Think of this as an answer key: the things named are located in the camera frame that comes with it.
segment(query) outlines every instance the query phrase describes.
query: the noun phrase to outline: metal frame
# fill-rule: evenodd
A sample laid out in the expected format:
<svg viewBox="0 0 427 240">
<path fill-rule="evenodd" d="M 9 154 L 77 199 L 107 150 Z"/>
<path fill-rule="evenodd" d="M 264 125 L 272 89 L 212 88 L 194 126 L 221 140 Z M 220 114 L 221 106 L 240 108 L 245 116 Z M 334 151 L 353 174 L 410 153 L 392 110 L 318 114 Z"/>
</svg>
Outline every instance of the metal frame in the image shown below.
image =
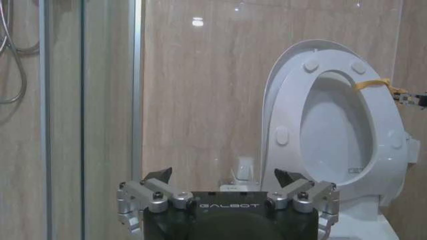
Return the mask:
<svg viewBox="0 0 427 240">
<path fill-rule="evenodd" d="M 49 0 L 38 2 L 39 158 L 45 171 L 45 239 L 51 240 Z"/>
<path fill-rule="evenodd" d="M 133 0 L 133 18 L 129 25 L 133 26 L 133 77 L 131 77 L 131 145 L 130 145 L 130 179 L 141 179 L 141 155 L 142 155 L 142 46 L 143 46 L 143 20 L 145 11 L 142 0 Z"/>
<path fill-rule="evenodd" d="M 85 205 L 85 1 L 79 0 L 79 240 L 86 237 Z"/>
</svg>

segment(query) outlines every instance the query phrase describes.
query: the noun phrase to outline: toilet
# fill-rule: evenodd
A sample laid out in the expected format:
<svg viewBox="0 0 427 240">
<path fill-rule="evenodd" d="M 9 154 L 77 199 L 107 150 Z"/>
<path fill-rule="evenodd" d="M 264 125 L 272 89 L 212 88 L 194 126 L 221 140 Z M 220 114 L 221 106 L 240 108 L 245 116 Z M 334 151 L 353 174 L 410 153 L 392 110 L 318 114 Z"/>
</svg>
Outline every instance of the toilet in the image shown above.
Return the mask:
<svg viewBox="0 0 427 240">
<path fill-rule="evenodd" d="M 342 45 L 305 40 L 270 70 L 261 113 L 260 190 L 280 189 L 273 171 L 336 184 L 338 222 L 329 239 L 398 239 L 380 213 L 400 194 L 410 137 L 385 85 Z"/>
</svg>

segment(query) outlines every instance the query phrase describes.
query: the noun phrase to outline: metal bracket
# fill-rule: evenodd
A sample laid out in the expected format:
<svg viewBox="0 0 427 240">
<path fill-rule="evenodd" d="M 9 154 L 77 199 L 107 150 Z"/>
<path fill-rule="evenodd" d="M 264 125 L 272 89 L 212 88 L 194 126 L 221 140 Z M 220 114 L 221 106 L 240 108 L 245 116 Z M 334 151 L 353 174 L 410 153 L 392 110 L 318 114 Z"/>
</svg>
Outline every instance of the metal bracket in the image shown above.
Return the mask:
<svg viewBox="0 0 427 240">
<path fill-rule="evenodd" d="M 150 178 L 119 183 L 115 199 L 118 221 L 126 226 L 130 238 L 141 240 L 139 212 L 147 208 L 151 213 L 162 213 L 169 207 L 167 200 L 174 208 L 186 209 L 192 205 L 193 194 Z"/>
<path fill-rule="evenodd" d="M 340 192 L 333 183 L 321 181 L 308 191 L 300 191 L 292 198 L 292 206 L 300 213 L 318 211 L 318 240 L 325 240 L 330 227 L 338 221 Z"/>
<path fill-rule="evenodd" d="M 266 202 L 273 210 L 285 209 L 288 202 L 298 192 L 306 191 L 313 186 L 313 182 L 298 179 L 288 184 L 281 190 L 266 193 Z"/>
</svg>

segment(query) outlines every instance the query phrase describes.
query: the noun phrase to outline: shower door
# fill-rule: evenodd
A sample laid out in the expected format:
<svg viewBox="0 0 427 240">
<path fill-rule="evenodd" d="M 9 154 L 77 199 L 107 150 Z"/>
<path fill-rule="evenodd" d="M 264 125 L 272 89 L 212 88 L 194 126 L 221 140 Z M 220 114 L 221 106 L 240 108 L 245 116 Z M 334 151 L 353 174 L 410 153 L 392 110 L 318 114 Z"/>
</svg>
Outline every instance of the shower door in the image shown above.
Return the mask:
<svg viewBox="0 0 427 240">
<path fill-rule="evenodd" d="M 126 239 L 115 189 L 139 169 L 131 168 L 131 156 L 139 159 L 131 132 L 141 1 L 42 3 L 46 239 Z"/>
</svg>

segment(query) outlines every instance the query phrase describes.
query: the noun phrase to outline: beige wall tile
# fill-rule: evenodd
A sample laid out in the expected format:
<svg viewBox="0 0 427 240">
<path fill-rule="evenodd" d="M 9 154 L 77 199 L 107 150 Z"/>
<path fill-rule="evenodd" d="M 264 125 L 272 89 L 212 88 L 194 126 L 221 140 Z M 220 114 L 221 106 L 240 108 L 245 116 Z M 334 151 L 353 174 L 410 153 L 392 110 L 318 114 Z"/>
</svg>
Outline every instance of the beige wall tile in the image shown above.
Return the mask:
<svg viewBox="0 0 427 240">
<path fill-rule="evenodd" d="M 427 91 L 427 5 L 422 0 L 405 0 L 398 32 L 393 85 L 417 93 Z M 417 163 L 409 166 L 404 188 L 385 210 L 385 216 L 401 240 L 427 239 L 427 115 L 425 110 L 400 108 L 406 132 L 420 140 Z"/>
<path fill-rule="evenodd" d="M 38 40 L 38 8 L 13 4 L 11 37 L 18 47 Z M 27 85 L 18 103 L 0 105 L 0 238 L 46 239 L 45 162 L 39 158 L 38 56 L 22 57 Z M 6 50 L 0 56 L 0 98 L 17 94 L 21 79 Z"/>
<path fill-rule="evenodd" d="M 143 174 L 175 166 L 171 184 L 205 190 L 228 177 L 237 156 L 257 166 L 264 84 L 277 57 L 300 40 L 346 45 L 390 77 L 400 1 L 372 2 L 377 11 L 326 0 L 245 0 L 238 11 L 234 1 L 146 1 Z M 202 18 L 201 27 L 193 18 Z M 220 175 L 210 174 L 213 163 Z"/>
</svg>

